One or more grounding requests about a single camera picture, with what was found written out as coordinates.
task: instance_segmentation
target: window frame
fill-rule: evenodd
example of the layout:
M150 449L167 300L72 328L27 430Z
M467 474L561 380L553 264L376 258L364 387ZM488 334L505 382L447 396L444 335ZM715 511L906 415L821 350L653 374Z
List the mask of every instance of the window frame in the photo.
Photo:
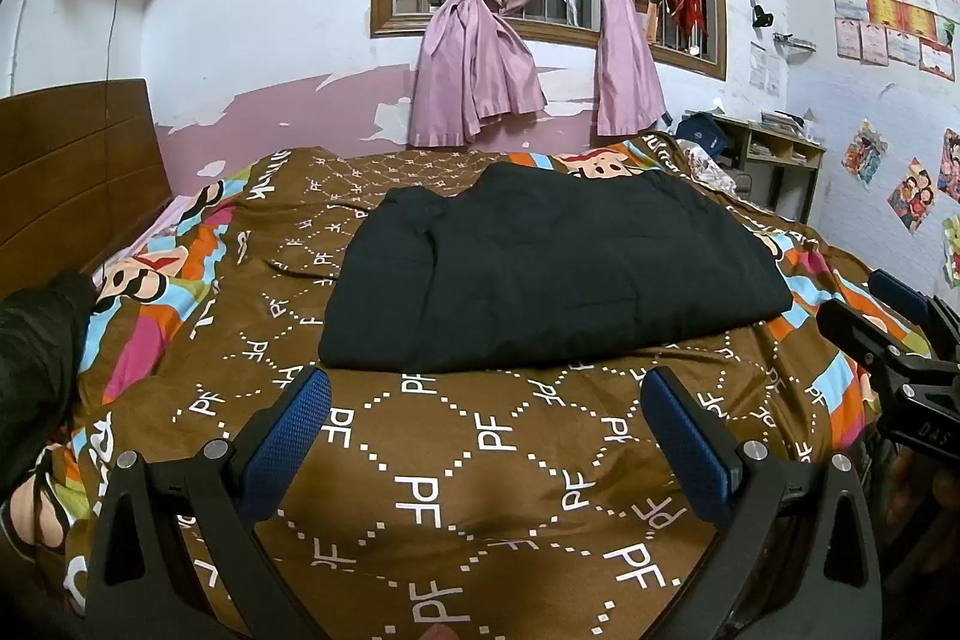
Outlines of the window frame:
M716 62L694 57L686 52L677 52L669 47L651 44L650 50L655 61L671 66L696 71L706 76L725 80L727 78L727 0L715 0L716 8ZM599 0L589 0L596 13L599 13ZM418 36L426 32L433 17L430 13L397 13L394 0L371 0L370 35L371 38L388 36ZM551 44L574 44L577 47L596 49L600 35L589 28L575 28L572 25L546 23L543 20L522 20L506 18L521 39Z

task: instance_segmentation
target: black garment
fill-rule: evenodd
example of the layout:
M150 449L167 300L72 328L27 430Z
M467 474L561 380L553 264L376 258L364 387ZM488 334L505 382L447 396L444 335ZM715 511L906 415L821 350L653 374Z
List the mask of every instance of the black garment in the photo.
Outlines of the black garment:
M0 499L64 423L95 300L90 277L65 271L0 302Z
M450 372L614 356L788 310L770 251L662 172L497 163L462 194L387 193L326 308L328 366Z

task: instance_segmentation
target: brown bedspread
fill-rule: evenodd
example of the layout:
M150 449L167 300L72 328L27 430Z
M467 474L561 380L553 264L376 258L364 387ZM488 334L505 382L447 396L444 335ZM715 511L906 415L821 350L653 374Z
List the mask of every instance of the brown bedspread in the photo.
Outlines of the brown bedspread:
M589 165L584 156L512 160L581 176L642 176L654 166L690 175L661 135L599 155L616 166L598 166L596 156ZM95 522L83 500L97 503L118 453L182 458L238 432L316 361L344 249L387 189L455 194L503 158L408 151L344 161L320 148L281 151L205 194L199 224L185 220L179 236L147 248L156 268L167 263L157 253L186 260L171 267L160 298L143 301L150 289L134 292L140 301L104 300L112 307L91 324L77 429L61 448L59 493L75 489L64 504L78 519L64 562L76 605ZM640 637L712 538L638 412L652 367L670 366L736 437L781 456L824 458L856 435L856 367L817 333L819 301L842 296L897 336L916 336L870 300L862 263L803 225L701 190L779 259L794 292L790 313L594 365L435 377L330 370L329 425L257 533L332 638L413 640L440 621L478 640ZM174 289L192 292L193 305L170 299ZM241 627L196 524L181 525L214 609Z

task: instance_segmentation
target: wooden headboard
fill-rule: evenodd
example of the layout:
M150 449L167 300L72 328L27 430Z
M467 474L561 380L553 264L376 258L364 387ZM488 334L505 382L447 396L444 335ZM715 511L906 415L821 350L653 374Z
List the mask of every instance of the wooden headboard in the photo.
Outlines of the wooden headboard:
M92 271L170 201L142 79L0 100L0 298Z

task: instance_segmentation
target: metal bolt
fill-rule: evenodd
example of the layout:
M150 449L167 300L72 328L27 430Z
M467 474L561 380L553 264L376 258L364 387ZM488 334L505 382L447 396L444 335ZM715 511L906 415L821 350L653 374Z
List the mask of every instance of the metal bolt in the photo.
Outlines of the metal bolt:
M850 463L850 460L844 456L843 453L834 453L830 463L832 463L833 466L835 466L841 472L850 472L851 469L853 469L853 465Z
M120 469L130 469L133 464L136 464L136 451L123 451L117 456L117 466Z
M227 445L226 439L211 439L203 447L203 456L210 459L221 458L227 453L227 450L229 450L229 445Z
M754 461L763 461L767 458L767 453L770 453L767 446L755 439L743 443L743 455L752 458Z

